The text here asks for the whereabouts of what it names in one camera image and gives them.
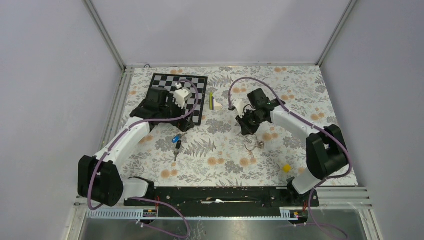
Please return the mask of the black white chessboard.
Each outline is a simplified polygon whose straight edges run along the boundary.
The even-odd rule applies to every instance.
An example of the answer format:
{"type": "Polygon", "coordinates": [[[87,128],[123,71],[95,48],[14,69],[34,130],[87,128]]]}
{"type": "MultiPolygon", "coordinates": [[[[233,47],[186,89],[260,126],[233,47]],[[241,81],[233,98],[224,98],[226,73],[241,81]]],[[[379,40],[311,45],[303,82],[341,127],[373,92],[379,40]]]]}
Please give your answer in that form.
{"type": "Polygon", "coordinates": [[[207,76],[180,75],[155,73],[153,74],[144,104],[163,110],[168,103],[173,103],[177,110],[185,110],[183,115],[191,110],[191,119],[196,126],[202,123],[204,104],[206,99],[207,76]]]}

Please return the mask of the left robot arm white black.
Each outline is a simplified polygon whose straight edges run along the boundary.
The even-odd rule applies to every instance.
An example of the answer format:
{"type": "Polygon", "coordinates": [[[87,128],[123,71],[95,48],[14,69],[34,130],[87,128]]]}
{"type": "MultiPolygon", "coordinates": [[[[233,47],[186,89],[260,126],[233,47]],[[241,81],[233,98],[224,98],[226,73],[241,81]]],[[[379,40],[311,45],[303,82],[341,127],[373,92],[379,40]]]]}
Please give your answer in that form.
{"type": "Polygon", "coordinates": [[[155,126],[170,124],[182,132],[195,125],[195,107],[186,111],[191,97],[199,100],[179,83],[175,91],[163,87],[152,87],[145,99],[130,113],[124,127],[105,147],[94,156],[84,155],[78,162],[77,193],[80,197],[106,205],[115,206],[122,199],[136,198],[148,206],[155,200],[154,184],[139,177],[122,178],[120,169],[129,158],[134,147],[147,137],[155,126]]]}

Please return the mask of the floral patterned mat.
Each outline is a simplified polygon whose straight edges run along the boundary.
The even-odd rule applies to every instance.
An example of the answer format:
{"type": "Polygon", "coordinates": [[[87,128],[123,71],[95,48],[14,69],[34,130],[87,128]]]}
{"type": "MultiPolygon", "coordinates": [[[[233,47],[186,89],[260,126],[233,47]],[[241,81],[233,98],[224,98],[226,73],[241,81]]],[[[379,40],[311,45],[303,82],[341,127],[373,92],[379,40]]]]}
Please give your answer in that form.
{"type": "Polygon", "coordinates": [[[132,74],[122,123],[146,97],[153,74],[208,77],[206,94],[213,93],[221,110],[204,106],[200,126],[182,139],[176,162],[172,139],[178,130],[160,124],[133,149],[120,169],[123,178],[141,177],[160,187],[285,186],[304,172],[306,147],[286,129],[261,124],[256,135],[264,150],[250,158],[236,121],[237,112],[228,101],[242,99],[261,88],[270,99],[281,98],[286,106],[321,126],[337,123],[336,115],[318,66],[237,66],[137,68],[132,74]],[[291,170],[285,173],[284,165],[291,170]]]}

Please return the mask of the metal keyring with keys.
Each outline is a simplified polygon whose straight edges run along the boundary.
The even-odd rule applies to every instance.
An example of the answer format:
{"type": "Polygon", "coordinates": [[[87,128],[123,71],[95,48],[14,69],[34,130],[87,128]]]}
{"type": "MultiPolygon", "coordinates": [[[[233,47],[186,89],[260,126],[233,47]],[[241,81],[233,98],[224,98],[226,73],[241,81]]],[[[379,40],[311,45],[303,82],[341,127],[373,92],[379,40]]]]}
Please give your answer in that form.
{"type": "Polygon", "coordinates": [[[264,150],[265,144],[263,141],[259,140],[256,134],[246,135],[243,139],[243,146],[247,150],[250,158],[254,158],[255,150],[264,150]]]}

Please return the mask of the yellow small cube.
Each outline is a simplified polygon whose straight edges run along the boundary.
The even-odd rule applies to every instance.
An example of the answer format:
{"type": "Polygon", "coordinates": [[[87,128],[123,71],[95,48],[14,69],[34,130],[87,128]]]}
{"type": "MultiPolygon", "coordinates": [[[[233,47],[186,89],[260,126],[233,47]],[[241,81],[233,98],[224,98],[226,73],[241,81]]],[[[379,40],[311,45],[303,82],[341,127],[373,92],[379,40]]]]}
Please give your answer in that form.
{"type": "Polygon", "coordinates": [[[290,170],[292,169],[291,166],[289,164],[285,164],[282,168],[281,168],[285,173],[290,172],[290,170]]]}

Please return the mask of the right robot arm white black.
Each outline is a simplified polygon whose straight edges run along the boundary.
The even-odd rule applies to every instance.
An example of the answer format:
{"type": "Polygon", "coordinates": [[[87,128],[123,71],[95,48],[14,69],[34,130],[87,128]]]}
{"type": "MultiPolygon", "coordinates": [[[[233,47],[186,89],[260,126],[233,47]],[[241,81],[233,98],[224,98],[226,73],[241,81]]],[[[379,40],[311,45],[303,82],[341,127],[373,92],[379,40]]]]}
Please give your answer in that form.
{"type": "Polygon", "coordinates": [[[291,205],[301,205],[307,199],[307,192],[348,165],[346,144],[338,126],[321,127],[308,122],[287,108],[281,99],[269,99],[260,88],[247,97],[251,109],[247,109],[240,99],[233,100],[230,106],[230,109],[237,110],[236,120],[242,135],[254,135],[262,123],[268,122],[284,128],[305,143],[307,168],[288,183],[290,189],[286,198],[291,205]]]}

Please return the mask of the green white small block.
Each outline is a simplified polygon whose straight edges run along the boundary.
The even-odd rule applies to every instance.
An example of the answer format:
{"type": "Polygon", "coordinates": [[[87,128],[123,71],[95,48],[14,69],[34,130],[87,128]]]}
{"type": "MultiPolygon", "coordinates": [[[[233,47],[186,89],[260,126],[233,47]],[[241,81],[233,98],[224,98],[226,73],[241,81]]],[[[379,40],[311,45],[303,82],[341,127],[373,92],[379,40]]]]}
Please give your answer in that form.
{"type": "Polygon", "coordinates": [[[222,109],[222,104],[220,104],[214,97],[213,93],[209,93],[209,109],[211,111],[217,111],[222,109]]]}

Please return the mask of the blue tag key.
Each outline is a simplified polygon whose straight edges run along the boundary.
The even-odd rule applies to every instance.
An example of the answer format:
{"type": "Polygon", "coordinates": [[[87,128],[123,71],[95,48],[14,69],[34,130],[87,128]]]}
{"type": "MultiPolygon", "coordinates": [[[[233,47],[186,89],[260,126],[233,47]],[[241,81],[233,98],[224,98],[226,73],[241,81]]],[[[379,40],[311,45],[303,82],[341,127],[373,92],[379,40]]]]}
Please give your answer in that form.
{"type": "Polygon", "coordinates": [[[184,133],[180,133],[180,134],[178,134],[178,135],[176,135],[173,139],[172,139],[172,143],[177,143],[178,141],[181,141],[182,140],[182,138],[186,135],[187,133],[186,132],[184,132],[184,133]]]}

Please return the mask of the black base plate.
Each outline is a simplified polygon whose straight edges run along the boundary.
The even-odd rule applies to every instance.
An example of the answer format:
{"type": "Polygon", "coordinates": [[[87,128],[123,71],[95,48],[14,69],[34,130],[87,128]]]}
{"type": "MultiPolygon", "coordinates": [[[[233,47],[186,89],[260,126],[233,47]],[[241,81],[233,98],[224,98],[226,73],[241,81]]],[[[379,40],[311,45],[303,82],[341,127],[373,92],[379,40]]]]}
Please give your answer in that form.
{"type": "Polygon", "coordinates": [[[236,210],[251,212],[259,208],[293,208],[306,213],[308,207],[320,205],[318,195],[295,194],[286,187],[154,187],[147,191],[146,201],[128,199],[126,207],[169,208],[158,201],[180,210],[236,210]]]}

